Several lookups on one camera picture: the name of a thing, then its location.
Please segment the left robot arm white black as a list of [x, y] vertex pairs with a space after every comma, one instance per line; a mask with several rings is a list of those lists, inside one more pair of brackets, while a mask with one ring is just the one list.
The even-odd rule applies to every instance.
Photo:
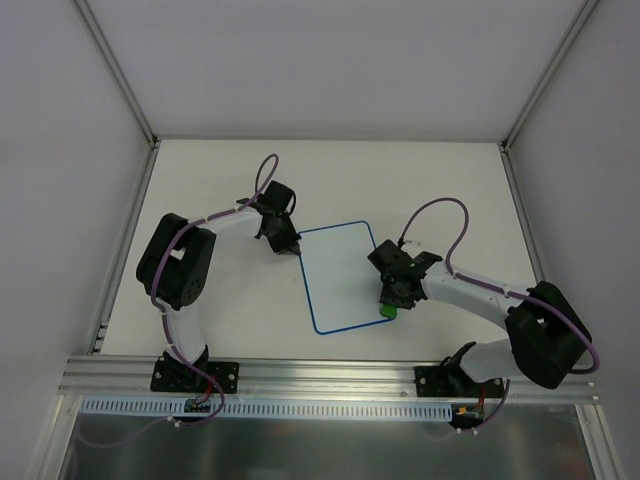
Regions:
[[291, 215], [297, 205], [294, 190], [271, 181], [238, 206], [207, 218], [188, 221], [164, 215], [136, 267], [152, 305], [162, 315], [167, 346], [155, 363], [150, 388], [154, 392], [203, 393], [209, 378], [222, 384], [226, 363], [209, 360], [209, 348], [195, 302], [203, 293], [216, 247], [264, 237], [277, 254], [301, 254], [300, 234]]

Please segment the blue framed whiteboard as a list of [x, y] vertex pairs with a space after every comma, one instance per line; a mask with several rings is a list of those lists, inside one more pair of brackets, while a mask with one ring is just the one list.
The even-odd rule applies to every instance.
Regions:
[[314, 331], [332, 335], [391, 322], [380, 313], [382, 283], [367, 256], [376, 248], [364, 220], [304, 230], [299, 263]]

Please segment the green whiteboard eraser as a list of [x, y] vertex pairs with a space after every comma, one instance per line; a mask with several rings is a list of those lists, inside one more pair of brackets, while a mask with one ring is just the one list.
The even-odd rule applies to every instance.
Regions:
[[381, 305], [379, 308], [379, 313], [386, 319], [394, 320], [398, 316], [398, 308], [394, 305]]

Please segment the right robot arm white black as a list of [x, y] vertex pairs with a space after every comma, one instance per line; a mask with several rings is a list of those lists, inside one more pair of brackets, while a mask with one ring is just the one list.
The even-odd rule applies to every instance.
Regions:
[[428, 384], [445, 396], [469, 396], [486, 382], [522, 375], [553, 390], [568, 375], [599, 366], [591, 334], [554, 284], [498, 284], [456, 268], [450, 257], [416, 256], [386, 240], [368, 256], [381, 280], [385, 316], [436, 301], [474, 314], [501, 328], [506, 339], [463, 345], [446, 357]]

